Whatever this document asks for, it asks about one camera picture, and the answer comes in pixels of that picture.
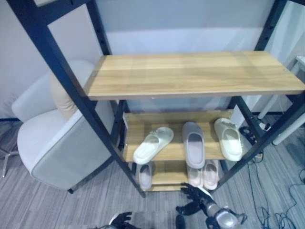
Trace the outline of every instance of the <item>slipper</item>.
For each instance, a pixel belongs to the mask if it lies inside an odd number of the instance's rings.
[[[133,161],[144,165],[173,140],[173,131],[168,127],[160,127],[151,131],[133,154]]]
[[[236,125],[227,118],[219,118],[214,123],[223,156],[230,161],[242,159],[242,145]]]
[[[203,186],[208,190],[214,190],[218,181],[218,160],[206,160],[203,167]]]
[[[182,129],[185,160],[191,168],[203,168],[205,162],[203,132],[196,123],[187,122]]]
[[[202,169],[191,168],[187,166],[187,176],[189,183],[194,187],[203,185]]]
[[[149,190],[152,187],[153,167],[151,163],[142,165],[139,171],[139,183],[142,190]]]

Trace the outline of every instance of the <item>wooden shelf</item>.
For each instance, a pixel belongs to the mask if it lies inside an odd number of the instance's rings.
[[[185,161],[155,161],[153,166],[152,185],[180,185],[187,182]]]
[[[180,185],[159,185],[159,186],[152,186],[151,189],[147,190],[146,192],[161,192],[161,191],[180,191]]]
[[[264,51],[101,57],[92,100],[299,94],[304,84]]]
[[[230,118],[232,110],[208,112],[175,112],[158,114],[126,114],[128,131],[123,157],[132,162],[133,153],[150,131],[168,126],[174,131],[173,141],[160,151],[152,161],[184,161],[182,126],[187,121],[196,122],[203,130],[205,159],[224,159],[214,131],[217,118]]]
[[[178,191],[188,182],[185,161],[153,162],[152,188],[146,192]]]

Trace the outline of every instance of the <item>gray carpet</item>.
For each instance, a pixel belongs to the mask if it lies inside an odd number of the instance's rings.
[[[16,149],[18,122],[0,122],[0,146]],[[255,166],[250,165],[254,197],[259,214],[266,202],[270,228],[279,228],[275,213],[285,212],[294,204],[288,188],[300,183],[299,171],[305,167],[305,131],[299,128],[278,146],[265,149],[264,161],[257,165],[263,190],[256,179]],[[288,216],[296,228],[305,228],[305,186],[291,188],[297,201]],[[237,213],[245,212],[245,228],[261,228],[251,196],[248,167],[245,166],[214,195],[220,206]],[[88,229],[106,224],[115,213],[132,211],[132,224],[142,229],[174,229],[175,207],[188,199],[181,192],[154,192],[141,198],[119,166],[113,162],[102,172],[95,172],[75,188],[74,194],[57,190],[34,180],[19,156],[9,160],[5,178],[0,178],[1,229]],[[202,212],[185,217],[188,229],[204,229]]]

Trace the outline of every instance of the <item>beige cushion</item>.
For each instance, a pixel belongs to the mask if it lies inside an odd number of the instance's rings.
[[[69,119],[77,111],[77,106],[52,71],[50,71],[50,87],[57,109],[66,119]]]

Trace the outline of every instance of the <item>black metal frame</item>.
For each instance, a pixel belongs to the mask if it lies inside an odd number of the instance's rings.
[[[290,1],[293,1],[295,3],[298,3],[298,4],[301,4],[301,5],[305,6],[305,1],[304,0],[290,0]]]
[[[7,2],[37,47],[38,51],[43,56],[46,63],[55,73],[56,77],[65,88],[71,99],[77,105],[95,133],[105,144],[111,153],[112,158],[119,164],[121,169],[139,191],[141,196],[145,197],[145,194],[141,191],[139,184],[134,177],[136,171],[135,164],[133,163],[132,169],[130,170],[121,154],[121,150],[124,148],[126,135],[126,126],[122,116],[124,112],[129,112],[127,102],[125,100],[121,100],[119,101],[119,104],[116,104],[115,101],[112,101],[112,109],[115,114],[115,121],[112,126],[112,132],[109,134],[104,124],[95,112],[94,108],[96,102],[90,101],[83,91],[66,59],[61,53],[50,30],[48,29],[49,23],[55,21],[71,10],[86,4],[102,52],[104,55],[111,54],[109,43],[107,41],[105,30],[102,25],[95,0],[57,0],[42,6],[36,6],[33,0],[7,0]],[[279,20],[280,15],[285,7],[286,2],[287,0],[275,0],[255,50],[265,49],[268,40],[271,37],[271,34],[277,24],[277,21]],[[287,112],[285,112],[285,114],[272,126],[268,132],[261,130],[257,120],[254,118],[242,97],[235,96],[231,99],[228,108],[232,109],[236,105],[239,107],[243,116],[245,117],[246,122],[253,130],[257,139],[257,143],[230,170],[228,170],[225,161],[221,161],[224,176],[219,181],[217,188],[221,187],[222,184],[224,184],[236,172],[245,166],[256,154],[258,154],[261,150],[263,150],[263,148],[270,144],[279,133],[285,130],[302,113],[305,112],[304,95],[305,94],[302,93],[301,95],[297,96],[297,98],[294,100],[294,104],[287,110]],[[117,147],[116,143],[119,137],[120,141],[119,146]]]

